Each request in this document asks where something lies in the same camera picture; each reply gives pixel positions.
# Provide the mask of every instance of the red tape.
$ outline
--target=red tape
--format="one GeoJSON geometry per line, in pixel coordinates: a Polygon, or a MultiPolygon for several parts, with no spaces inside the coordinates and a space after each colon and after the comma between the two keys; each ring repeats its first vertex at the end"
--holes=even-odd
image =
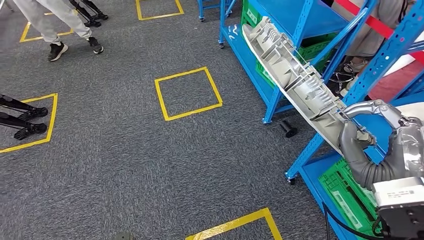
{"type": "MultiPolygon", "coordinates": [[[[352,3],[349,0],[335,0],[338,4],[340,4],[343,8],[348,10],[353,15],[357,15],[359,13],[360,8],[356,6],[354,3],[352,3]]],[[[386,26],[384,23],[382,23],[380,20],[373,16],[369,16],[368,19],[365,22],[368,26],[370,26],[372,29],[374,29],[377,33],[385,37],[386,39],[390,38],[390,36],[393,34],[393,29],[386,26]]],[[[420,61],[422,64],[424,64],[424,52],[423,51],[417,51],[410,54],[412,57],[414,57],[416,60],[420,61]]]]}

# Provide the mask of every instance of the gray pants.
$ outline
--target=gray pants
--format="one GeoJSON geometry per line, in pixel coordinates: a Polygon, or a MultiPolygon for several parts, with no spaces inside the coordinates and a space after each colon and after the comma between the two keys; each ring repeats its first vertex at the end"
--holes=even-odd
{"type": "Polygon", "coordinates": [[[47,43],[56,44],[60,39],[48,19],[49,16],[44,15],[45,10],[42,6],[66,23],[81,38],[86,39],[92,35],[90,28],[84,25],[80,17],[63,0],[14,0],[14,2],[47,43]]]}

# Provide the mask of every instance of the gray flexible hose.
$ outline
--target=gray flexible hose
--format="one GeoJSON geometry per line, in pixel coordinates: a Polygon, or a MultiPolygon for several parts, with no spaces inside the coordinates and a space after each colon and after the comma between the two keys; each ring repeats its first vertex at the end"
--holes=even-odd
{"type": "Polygon", "coordinates": [[[353,122],[346,121],[338,140],[340,150],[352,170],[353,178],[361,187],[372,191],[373,183],[407,177],[408,173],[402,160],[402,146],[397,144],[395,139],[396,132],[393,132],[389,138],[389,146],[392,148],[388,150],[380,164],[375,164],[365,155],[357,139],[357,131],[357,126],[353,122]]]}

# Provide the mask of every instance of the yellow tape square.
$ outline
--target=yellow tape square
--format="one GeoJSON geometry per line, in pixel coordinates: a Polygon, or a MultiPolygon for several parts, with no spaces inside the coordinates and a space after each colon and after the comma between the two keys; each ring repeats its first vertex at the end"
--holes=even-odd
{"type": "Polygon", "coordinates": [[[140,20],[140,21],[151,20],[151,19],[160,19],[160,18],[166,18],[166,17],[172,17],[172,16],[184,14],[183,7],[181,7],[180,0],[175,0],[175,4],[176,4],[176,7],[178,8],[178,12],[159,15],[159,16],[143,17],[142,16],[142,8],[140,6],[140,1],[142,1],[142,0],[135,0],[135,7],[137,8],[137,16],[138,16],[138,20],[140,20]]]}
{"type": "Polygon", "coordinates": [[[163,117],[165,118],[165,121],[171,121],[171,120],[174,120],[174,119],[179,119],[179,118],[191,115],[191,114],[197,114],[197,113],[200,113],[200,112],[203,112],[203,111],[218,108],[218,107],[221,107],[223,105],[223,100],[221,98],[220,93],[218,92],[217,86],[215,85],[215,82],[212,79],[212,76],[209,73],[208,68],[205,67],[205,66],[198,68],[198,69],[191,70],[191,71],[186,71],[186,72],[177,73],[177,74],[174,74],[174,75],[155,79],[154,85],[156,86],[157,97],[159,98],[160,108],[162,109],[162,113],[163,113],[163,117]],[[216,99],[218,100],[218,103],[210,105],[210,106],[202,107],[202,108],[199,108],[197,110],[180,113],[180,114],[177,114],[177,115],[174,115],[174,116],[168,116],[167,108],[165,107],[164,98],[162,97],[162,92],[161,92],[161,87],[159,86],[159,82],[164,81],[164,80],[168,80],[168,79],[173,79],[173,78],[176,78],[176,77],[181,77],[181,76],[184,76],[184,75],[197,73],[197,72],[200,72],[200,71],[204,71],[206,73],[207,78],[209,80],[209,83],[212,86],[213,92],[215,93],[216,99]]]}
{"type": "Polygon", "coordinates": [[[12,146],[12,147],[8,147],[8,148],[5,148],[5,149],[0,149],[0,153],[12,152],[12,151],[16,151],[16,150],[19,150],[19,149],[28,148],[28,147],[31,147],[31,146],[34,146],[34,145],[50,142],[50,138],[52,137],[52,132],[53,132],[53,126],[55,125],[56,108],[58,107],[58,94],[52,93],[52,94],[46,95],[46,96],[22,100],[21,102],[30,103],[30,102],[35,102],[35,101],[39,101],[39,100],[42,100],[42,99],[48,99],[48,98],[53,98],[53,106],[52,106],[51,112],[50,112],[50,123],[48,124],[46,137],[44,139],[28,142],[28,143],[25,143],[25,144],[12,146]]]}
{"type": "MultiPolygon", "coordinates": [[[[46,16],[53,15],[53,12],[44,13],[44,15],[46,15],[46,16]]],[[[29,41],[43,39],[42,36],[27,38],[27,34],[28,34],[28,31],[30,30],[30,26],[31,26],[31,23],[28,22],[26,24],[25,28],[23,29],[22,36],[20,36],[20,40],[19,40],[20,43],[25,43],[25,42],[29,42],[29,41]]],[[[74,30],[71,28],[69,31],[67,31],[67,32],[61,32],[61,33],[58,33],[57,35],[58,36],[63,36],[63,35],[72,34],[73,32],[74,32],[74,30]]]]}
{"type": "Polygon", "coordinates": [[[221,224],[219,226],[215,226],[212,228],[209,228],[208,230],[201,231],[197,234],[190,235],[185,238],[185,240],[204,240],[211,238],[213,236],[216,236],[218,234],[222,234],[224,232],[227,232],[229,230],[238,228],[240,226],[246,225],[248,223],[251,223],[253,221],[259,220],[261,218],[265,218],[266,223],[269,226],[269,230],[271,230],[272,236],[275,240],[283,240],[281,237],[280,232],[278,231],[277,225],[274,222],[273,216],[271,215],[270,210],[266,207],[264,209],[261,209],[259,211],[255,211],[251,214],[248,214],[246,216],[242,216],[240,218],[237,218],[235,220],[226,222],[224,224],[221,224]]]}

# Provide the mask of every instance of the black tripod leg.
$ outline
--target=black tripod leg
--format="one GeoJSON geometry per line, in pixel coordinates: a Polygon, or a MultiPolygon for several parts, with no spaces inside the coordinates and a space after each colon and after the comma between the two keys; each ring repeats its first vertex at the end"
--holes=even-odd
{"type": "Polygon", "coordinates": [[[21,101],[11,98],[10,96],[6,96],[2,94],[0,94],[0,105],[6,106],[12,109],[21,109],[26,111],[36,109],[35,107],[29,104],[23,103],[21,101]]]}
{"type": "Polygon", "coordinates": [[[85,5],[87,5],[89,8],[91,8],[94,12],[97,13],[95,16],[96,19],[103,19],[106,20],[109,18],[108,15],[104,14],[100,9],[94,4],[94,2],[90,0],[81,0],[85,5]]]}
{"type": "Polygon", "coordinates": [[[75,0],[69,0],[70,4],[72,4],[75,9],[78,11],[79,14],[81,14],[88,22],[85,23],[86,27],[100,27],[102,24],[94,19],[93,16],[90,15],[90,13],[80,6],[78,2],[75,0]]]}
{"type": "Polygon", "coordinates": [[[4,112],[0,112],[0,125],[14,129],[21,127],[13,136],[17,140],[26,139],[33,134],[43,134],[47,131],[47,126],[44,123],[33,124],[4,112]]]}
{"type": "Polygon", "coordinates": [[[49,111],[45,107],[41,107],[41,108],[33,107],[29,104],[13,99],[10,96],[1,95],[1,94],[0,94],[0,106],[15,110],[15,111],[17,111],[17,109],[26,110],[25,112],[22,111],[23,114],[17,117],[18,119],[21,119],[24,121],[29,121],[31,119],[38,118],[38,117],[44,117],[49,113],[49,111]]]}

